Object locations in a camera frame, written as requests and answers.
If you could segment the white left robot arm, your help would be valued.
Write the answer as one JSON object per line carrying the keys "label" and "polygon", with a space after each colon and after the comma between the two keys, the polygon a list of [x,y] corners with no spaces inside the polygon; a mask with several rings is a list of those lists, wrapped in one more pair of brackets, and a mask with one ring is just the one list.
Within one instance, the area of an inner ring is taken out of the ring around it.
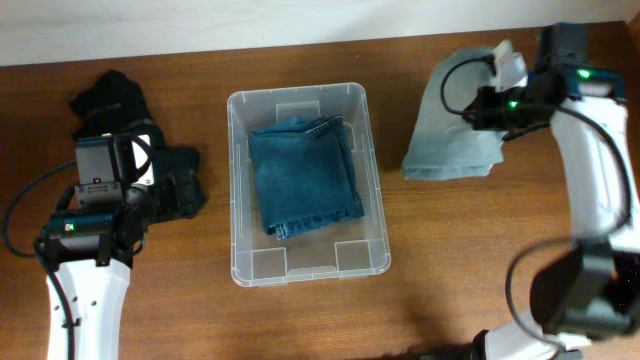
{"label": "white left robot arm", "polygon": [[115,359],[133,260],[150,226],[204,205],[194,168],[151,165],[142,175],[78,170],[36,239],[47,273],[50,359]]}

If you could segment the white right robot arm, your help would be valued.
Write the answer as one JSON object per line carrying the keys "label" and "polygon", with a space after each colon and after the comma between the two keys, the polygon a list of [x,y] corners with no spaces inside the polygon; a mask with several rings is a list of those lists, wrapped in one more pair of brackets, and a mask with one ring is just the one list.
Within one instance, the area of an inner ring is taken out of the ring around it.
{"label": "white right robot arm", "polygon": [[494,67],[463,117],[509,139],[550,128],[570,204],[568,251],[531,283],[525,312],[479,333],[472,359],[571,359],[596,341],[639,329],[639,199],[626,144],[624,83],[574,64],[513,75]]}

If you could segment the black folded garment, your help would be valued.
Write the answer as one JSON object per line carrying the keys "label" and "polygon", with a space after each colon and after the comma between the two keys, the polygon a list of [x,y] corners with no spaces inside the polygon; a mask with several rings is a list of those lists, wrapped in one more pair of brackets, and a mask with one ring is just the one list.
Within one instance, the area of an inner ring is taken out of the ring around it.
{"label": "black folded garment", "polygon": [[[171,147],[147,107],[140,85],[124,73],[110,70],[89,89],[70,102],[73,113],[83,120],[72,139],[103,134],[146,134],[154,150],[153,170],[190,167],[197,175],[200,152],[194,147]],[[200,209],[206,198],[200,188]]]}

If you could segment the dark blue jeans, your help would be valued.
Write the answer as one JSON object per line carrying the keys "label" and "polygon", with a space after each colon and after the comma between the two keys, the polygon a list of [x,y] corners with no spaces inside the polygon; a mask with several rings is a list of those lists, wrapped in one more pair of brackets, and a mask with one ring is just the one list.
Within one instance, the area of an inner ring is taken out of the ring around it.
{"label": "dark blue jeans", "polygon": [[280,240],[364,216],[341,115],[248,133],[263,230]]}

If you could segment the light blue jeans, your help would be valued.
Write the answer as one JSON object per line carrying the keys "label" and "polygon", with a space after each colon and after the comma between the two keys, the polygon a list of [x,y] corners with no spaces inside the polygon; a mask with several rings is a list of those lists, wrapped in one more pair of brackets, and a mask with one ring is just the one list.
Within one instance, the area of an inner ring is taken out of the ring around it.
{"label": "light blue jeans", "polygon": [[504,161],[502,132],[478,131],[460,116],[449,113],[441,100],[463,110],[477,89],[492,77],[485,63],[463,62],[489,55],[489,48],[458,50],[435,65],[424,90],[408,152],[402,161],[407,180],[442,181],[483,177]]}

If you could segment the clear plastic storage bin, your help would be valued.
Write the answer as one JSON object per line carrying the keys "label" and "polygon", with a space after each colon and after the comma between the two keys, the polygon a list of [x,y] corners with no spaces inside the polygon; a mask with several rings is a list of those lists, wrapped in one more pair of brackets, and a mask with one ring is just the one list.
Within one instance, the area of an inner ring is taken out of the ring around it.
{"label": "clear plastic storage bin", "polygon": [[[392,258],[365,89],[348,82],[238,91],[227,110],[233,280],[256,287],[384,273]],[[296,116],[311,121],[336,114],[345,121],[363,217],[285,240],[265,234],[249,132]]]}

